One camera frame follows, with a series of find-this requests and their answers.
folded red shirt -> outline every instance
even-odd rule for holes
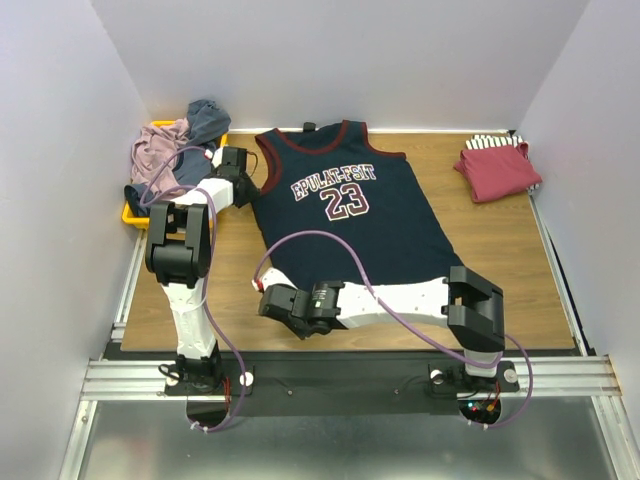
[[[460,161],[453,168],[471,184],[471,195],[475,203],[491,202],[542,183],[542,178],[526,158],[528,151],[527,143],[521,143],[515,148],[505,145],[462,150]]]

wooden table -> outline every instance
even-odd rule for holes
[[[572,348],[573,340],[527,195],[475,205],[466,180],[452,168],[468,138],[453,134],[378,134],[371,135],[371,143],[381,150],[407,153],[420,186],[462,261],[503,288],[507,332],[527,348]],[[253,178],[262,185],[266,164],[253,135],[231,135],[229,143],[258,153],[260,161]],[[221,212],[208,301],[216,321],[238,348],[429,348],[400,325],[339,330],[301,341],[279,322],[259,317],[256,312],[260,294],[250,281],[264,252],[250,206]],[[418,328],[448,347],[458,347],[453,335],[444,329],[422,325]],[[176,345],[167,299],[155,277],[143,266],[122,350],[175,351]]]

number 23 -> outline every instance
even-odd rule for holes
[[[351,202],[341,205],[342,197],[348,195]],[[325,208],[330,221],[343,220],[350,216],[364,215],[369,211],[369,203],[362,193],[360,185],[357,183],[345,183],[340,185],[340,189],[327,188],[320,191],[321,200],[329,200],[329,205]]]

navy basketball jersey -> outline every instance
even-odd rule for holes
[[[301,230],[325,230],[356,251],[374,285],[423,282],[462,265],[404,153],[374,149],[362,122],[313,132],[256,136],[268,179],[253,202],[267,247]],[[271,255],[298,288],[322,280],[362,284],[346,250],[319,236],[295,238]]]

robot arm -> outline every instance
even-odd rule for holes
[[[260,315],[284,323],[301,339],[334,329],[397,323],[362,285],[319,282],[305,292],[273,268],[260,280],[264,292]],[[492,363],[504,351],[502,289],[466,267],[451,267],[446,278],[374,290],[407,322],[451,330],[470,360]],[[497,367],[466,364],[465,370],[471,376],[492,378]]]
[[[231,205],[242,207],[259,195],[246,174],[246,157],[245,149],[219,149],[213,158],[214,178],[198,184],[213,200],[216,212]],[[147,269],[155,273],[169,299],[178,334],[176,363],[166,374],[205,390],[215,389],[223,376],[220,352],[203,305],[211,264],[209,218],[207,199],[197,190],[153,204],[145,252]],[[169,237],[179,230],[185,232],[183,239]]]

